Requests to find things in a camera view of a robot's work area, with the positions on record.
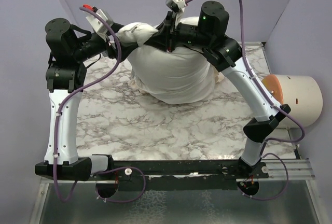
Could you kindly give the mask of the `grey pillowcase with cream trim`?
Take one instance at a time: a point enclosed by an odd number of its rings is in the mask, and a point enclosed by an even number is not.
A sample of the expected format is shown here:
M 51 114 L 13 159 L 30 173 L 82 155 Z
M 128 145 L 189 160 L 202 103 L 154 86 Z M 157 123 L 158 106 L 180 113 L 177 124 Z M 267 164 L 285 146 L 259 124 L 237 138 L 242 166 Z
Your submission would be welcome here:
M 128 85 L 141 94 L 149 94 L 154 98 L 171 105 L 195 103 L 206 100 L 215 90 L 215 86 L 222 82 L 225 76 L 212 66 L 196 69 L 184 76 L 157 76 L 152 79 L 156 85 L 144 83 L 134 71 Z

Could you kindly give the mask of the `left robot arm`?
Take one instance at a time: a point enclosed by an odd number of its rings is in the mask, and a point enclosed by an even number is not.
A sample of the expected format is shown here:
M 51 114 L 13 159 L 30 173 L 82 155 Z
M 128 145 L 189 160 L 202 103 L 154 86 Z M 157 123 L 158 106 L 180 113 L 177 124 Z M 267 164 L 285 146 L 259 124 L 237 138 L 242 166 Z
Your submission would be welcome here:
M 79 157 L 76 147 L 78 107 L 87 73 L 84 61 L 115 50 L 97 33 L 83 30 L 67 19 L 56 18 L 45 26 L 50 58 L 46 71 L 51 105 L 50 135 L 44 160 L 35 174 L 48 179 L 87 181 L 92 174 L 107 180 L 115 168 L 110 155 Z

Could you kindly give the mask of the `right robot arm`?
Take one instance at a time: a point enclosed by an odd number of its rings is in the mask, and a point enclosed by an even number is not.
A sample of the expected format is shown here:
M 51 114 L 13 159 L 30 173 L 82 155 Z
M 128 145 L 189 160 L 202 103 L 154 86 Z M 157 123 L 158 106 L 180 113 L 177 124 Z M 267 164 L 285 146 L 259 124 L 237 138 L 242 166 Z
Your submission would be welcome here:
M 291 109 L 274 99 L 256 77 L 239 43 L 226 35 L 228 21 L 229 13 L 216 1 L 202 4 L 197 25 L 176 24 L 175 13 L 169 11 L 146 44 L 168 52 L 179 46 L 201 49 L 206 60 L 241 93 L 254 116 L 243 128 L 247 140 L 238 171 L 250 178 L 257 172 L 266 137 Z

